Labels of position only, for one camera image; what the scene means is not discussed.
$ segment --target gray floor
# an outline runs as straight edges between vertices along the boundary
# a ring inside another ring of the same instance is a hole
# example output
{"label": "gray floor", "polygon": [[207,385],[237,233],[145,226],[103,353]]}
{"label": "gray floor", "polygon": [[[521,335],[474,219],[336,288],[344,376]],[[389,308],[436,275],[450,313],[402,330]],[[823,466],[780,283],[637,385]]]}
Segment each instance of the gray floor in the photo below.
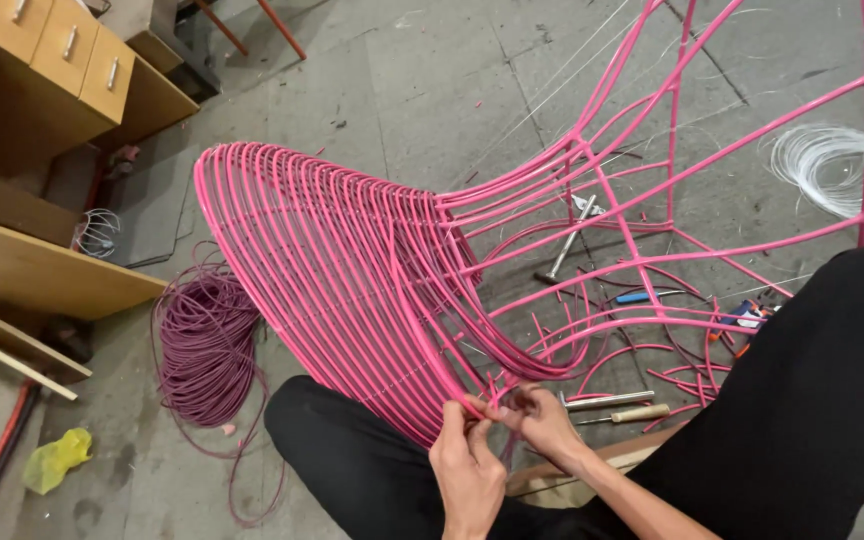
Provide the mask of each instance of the gray floor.
{"label": "gray floor", "polygon": [[[696,29],[704,28],[724,4],[701,0]],[[746,2],[686,69],[679,122],[689,125],[679,128],[677,166],[696,163],[861,73],[857,2],[788,4]],[[473,171],[478,171],[474,184],[482,183],[529,159],[570,126],[618,44],[614,37],[633,19],[640,2],[291,0],[273,5],[288,19],[308,60],[297,62],[252,0],[221,0],[216,13],[250,54],[239,55],[203,20],[186,23],[208,33],[224,93],[187,122],[146,141],[143,152],[166,160],[192,146],[267,141],[307,153],[324,147],[325,159],[416,188],[453,190]],[[675,9],[660,7],[650,20],[603,114],[654,90],[674,64],[678,14],[686,2],[674,0],[672,5]],[[605,52],[594,57],[603,48]],[[528,118],[527,111],[533,112]],[[863,117],[864,95],[854,93],[807,118],[861,128]],[[632,141],[648,141],[666,129],[667,104],[650,118]],[[655,157],[664,151],[661,146],[643,144],[638,151]],[[711,245],[730,247],[832,223],[833,218],[799,201],[794,188],[765,170],[767,155],[752,145],[685,182],[676,192],[679,226]],[[628,181],[620,190],[640,193],[648,182]],[[186,201],[194,201],[191,192]],[[658,219],[663,210],[646,202],[635,210],[639,212]],[[176,242],[175,255],[143,271],[170,279],[191,263],[192,247],[210,238],[194,203],[186,203],[179,229],[184,236]],[[594,263],[606,264],[622,255],[613,237],[588,240]],[[795,277],[799,268],[809,274],[854,243],[855,233],[844,232],[768,256],[758,253],[742,263],[781,281]],[[670,246],[667,236],[642,238],[640,246],[645,254],[680,248],[676,242]],[[521,296],[522,290],[535,286],[529,276],[546,268],[554,251],[496,268],[486,276],[481,298],[498,305]],[[584,262],[586,256],[580,253],[573,251],[567,265]],[[722,264],[670,269],[706,294],[724,296],[754,287]],[[791,289],[800,285],[790,283]],[[52,400],[41,440],[86,427],[95,436],[95,457],[69,473],[53,493],[27,495],[15,537],[344,537],[294,475],[287,478],[280,508],[258,527],[242,529],[232,520],[227,482],[233,463],[198,453],[160,406],[148,316],[149,306],[144,305],[102,321],[91,365],[95,374],[75,388],[80,400]],[[500,323],[516,339],[534,339],[528,336],[531,321],[522,320]],[[636,335],[648,341],[650,332],[643,328]],[[274,335],[259,341],[259,362],[271,388],[303,373]],[[678,392],[642,375],[647,367],[677,362],[649,351],[618,358],[599,372],[594,389],[651,387],[660,401],[678,405],[684,401]],[[234,447],[260,401],[258,392],[249,398],[236,420],[239,434],[226,438],[215,431],[192,430],[191,436],[210,448]],[[598,446],[631,438],[640,428],[596,425],[584,434]],[[259,440],[240,465],[233,490],[236,508],[248,516],[268,505],[282,470],[271,443]],[[523,458],[516,460],[522,464]],[[864,510],[854,536],[864,538]]]}

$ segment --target yellow plastic bag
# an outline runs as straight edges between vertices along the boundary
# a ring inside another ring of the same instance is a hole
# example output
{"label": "yellow plastic bag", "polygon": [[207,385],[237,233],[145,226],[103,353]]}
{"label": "yellow plastic bag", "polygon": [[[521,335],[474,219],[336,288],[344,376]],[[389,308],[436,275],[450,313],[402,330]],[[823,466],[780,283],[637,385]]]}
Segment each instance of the yellow plastic bag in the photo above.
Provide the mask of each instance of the yellow plastic bag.
{"label": "yellow plastic bag", "polygon": [[65,432],[57,441],[38,447],[31,453],[22,472],[22,483],[39,495],[55,489],[66,477],[66,471],[91,460],[92,435],[81,427]]}

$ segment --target black pants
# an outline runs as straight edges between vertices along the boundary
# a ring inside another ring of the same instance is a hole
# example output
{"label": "black pants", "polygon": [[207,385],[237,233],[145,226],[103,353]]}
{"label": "black pants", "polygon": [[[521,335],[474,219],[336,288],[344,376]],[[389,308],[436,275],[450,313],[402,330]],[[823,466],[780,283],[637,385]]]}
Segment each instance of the black pants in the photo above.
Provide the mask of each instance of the black pants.
{"label": "black pants", "polygon": [[[352,538],[440,538],[427,452],[308,376],[272,396],[266,428]],[[844,538],[864,504],[864,249],[823,265],[762,326],[719,398],[629,478],[723,538]],[[506,498],[489,537],[634,538],[598,497]]]}

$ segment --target hand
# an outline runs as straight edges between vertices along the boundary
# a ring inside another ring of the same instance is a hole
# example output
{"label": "hand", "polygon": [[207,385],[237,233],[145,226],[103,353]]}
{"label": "hand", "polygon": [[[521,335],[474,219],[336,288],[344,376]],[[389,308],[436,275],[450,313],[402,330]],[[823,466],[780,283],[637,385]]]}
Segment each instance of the hand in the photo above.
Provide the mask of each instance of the hand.
{"label": "hand", "polygon": [[[476,410],[486,410],[486,403],[480,399],[465,399]],[[505,497],[505,467],[486,442],[493,422],[474,418],[455,400],[442,406],[442,417],[441,433],[429,449],[429,461],[445,506],[442,538],[485,538]]]}
{"label": "hand", "polygon": [[536,382],[522,382],[511,394],[518,410],[488,408],[486,416],[522,434],[537,452],[564,472],[575,474],[575,461],[589,447],[569,419],[559,398]]}

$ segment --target orange metal leg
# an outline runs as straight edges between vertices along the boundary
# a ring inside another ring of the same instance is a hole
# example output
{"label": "orange metal leg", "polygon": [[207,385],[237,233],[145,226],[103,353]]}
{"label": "orange metal leg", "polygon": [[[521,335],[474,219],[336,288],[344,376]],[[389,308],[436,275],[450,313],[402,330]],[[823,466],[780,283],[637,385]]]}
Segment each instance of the orange metal leg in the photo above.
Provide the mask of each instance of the orange metal leg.
{"label": "orange metal leg", "polygon": [[221,20],[219,20],[219,17],[215,16],[215,13],[212,12],[212,9],[209,8],[209,5],[206,4],[206,2],[204,2],[203,0],[195,0],[195,5],[198,6],[200,10],[202,10],[202,12],[207,18],[211,19],[212,22],[215,23],[215,26],[219,27],[219,30],[221,30],[222,33],[225,34],[225,37],[228,38],[228,40],[232,42],[233,45],[235,45],[235,48],[238,49],[240,53],[242,53],[242,56],[246,57],[249,55],[249,49],[247,49],[246,46],[243,45],[242,42],[235,37],[235,34],[232,30],[229,30],[229,28],[226,27],[226,25],[223,24]]}
{"label": "orange metal leg", "polygon": [[262,6],[262,10],[265,12],[271,22],[275,25],[276,28],[280,32],[282,32],[282,36],[285,36],[285,39],[292,45],[292,48],[295,50],[295,54],[298,55],[299,58],[305,60],[307,58],[306,51],[303,50],[302,46],[296,41],[296,39],[292,36],[292,32],[286,28],[285,23],[282,22],[282,19],[276,15],[276,12],[272,10],[272,6],[269,5],[265,0],[256,0],[259,6]]}

